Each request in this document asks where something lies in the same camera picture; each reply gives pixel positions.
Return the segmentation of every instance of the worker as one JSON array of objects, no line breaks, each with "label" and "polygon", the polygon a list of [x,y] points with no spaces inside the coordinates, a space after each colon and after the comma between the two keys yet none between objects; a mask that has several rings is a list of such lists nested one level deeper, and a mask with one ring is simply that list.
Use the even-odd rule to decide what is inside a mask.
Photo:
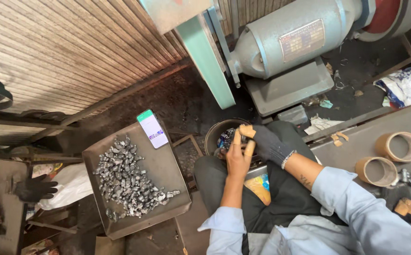
[{"label": "worker", "polygon": [[[411,254],[411,226],[353,179],[317,163],[291,123],[241,126],[226,162],[197,160],[194,177],[211,229],[208,255]],[[244,187],[251,157],[241,135],[253,138],[267,161],[271,203]]]}]

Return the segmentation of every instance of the pile of metal parts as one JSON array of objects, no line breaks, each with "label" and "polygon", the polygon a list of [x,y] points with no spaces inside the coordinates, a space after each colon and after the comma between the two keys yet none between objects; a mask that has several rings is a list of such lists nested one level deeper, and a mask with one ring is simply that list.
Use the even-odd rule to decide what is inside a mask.
[{"label": "pile of metal parts", "polygon": [[106,202],[110,200],[123,204],[123,212],[106,209],[106,215],[118,221],[126,216],[142,217],[158,205],[166,205],[169,199],[180,194],[179,190],[164,192],[164,187],[157,188],[147,178],[147,171],[137,165],[142,156],[136,154],[137,147],[130,143],[130,138],[115,140],[100,162],[94,174],[100,175],[100,192]]}]

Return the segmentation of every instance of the black pants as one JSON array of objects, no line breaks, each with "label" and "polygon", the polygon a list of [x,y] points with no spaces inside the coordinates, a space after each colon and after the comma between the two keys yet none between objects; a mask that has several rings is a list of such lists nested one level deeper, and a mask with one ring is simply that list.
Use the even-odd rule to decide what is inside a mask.
[{"label": "black pants", "polygon": [[[268,124],[267,128],[274,132],[281,142],[317,162],[293,124],[275,121]],[[265,206],[256,194],[243,187],[242,210],[247,232],[268,234],[275,225],[287,227],[297,215],[321,216],[321,205],[297,179],[271,161],[267,162],[267,171],[270,182],[270,205]],[[226,162],[217,157],[201,157],[195,163],[194,177],[209,215],[220,206],[226,176]],[[337,225],[345,225],[336,214],[325,218]],[[242,251],[243,254],[249,252],[247,235],[243,238]]]}]

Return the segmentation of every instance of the hand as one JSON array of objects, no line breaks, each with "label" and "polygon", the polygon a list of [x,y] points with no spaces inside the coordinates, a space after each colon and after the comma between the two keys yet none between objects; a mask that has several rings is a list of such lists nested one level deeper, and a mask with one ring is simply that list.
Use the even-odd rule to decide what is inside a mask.
[{"label": "hand", "polygon": [[239,128],[242,135],[251,137],[258,144],[256,153],[264,160],[271,160],[284,169],[287,159],[294,150],[281,142],[275,133],[265,126],[244,126]]},{"label": "hand", "polygon": [[51,199],[58,189],[53,188],[58,185],[57,182],[43,183],[42,180],[46,174],[33,179],[27,179],[16,184],[15,194],[23,202],[37,203],[40,199]]},{"label": "hand", "polygon": [[242,154],[242,136],[240,131],[235,131],[234,139],[226,153],[226,161],[228,165],[228,177],[244,180],[251,164],[251,157],[254,151],[254,142],[249,141],[244,154]]}]

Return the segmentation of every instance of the metal tray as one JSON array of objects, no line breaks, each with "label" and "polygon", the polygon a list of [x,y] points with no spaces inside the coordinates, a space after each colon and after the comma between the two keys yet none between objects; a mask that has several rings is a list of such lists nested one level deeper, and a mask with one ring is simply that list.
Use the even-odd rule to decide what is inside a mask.
[{"label": "metal tray", "polygon": [[[114,143],[114,139],[128,135],[132,144],[138,146],[137,154],[145,159],[138,162],[141,170],[147,170],[147,176],[152,179],[157,187],[165,187],[166,191],[180,190],[180,194],[173,197],[165,206],[159,205],[150,213],[138,217],[125,217],[118,222],[113,222],[106,216],[106,208],[110,207],[117,212],[123,212],[122,204],[109,201],[100,194],[98,186],[100,178],[92,174],[99,162],[99,155],[103,154]],[[187,212],[191,206],[190,193],[185,183],[180,165],[172,148],[172,143],[159,149],[153,148],[144,130],[139,123],[134,123],[116,133],[96,142],[83,151],[83,159],[92,184],[92,189],[97,202],[98,211],[102,219],[106,235],[112,240],[145,229],[154,224],[166,221],[177,215]]]}]

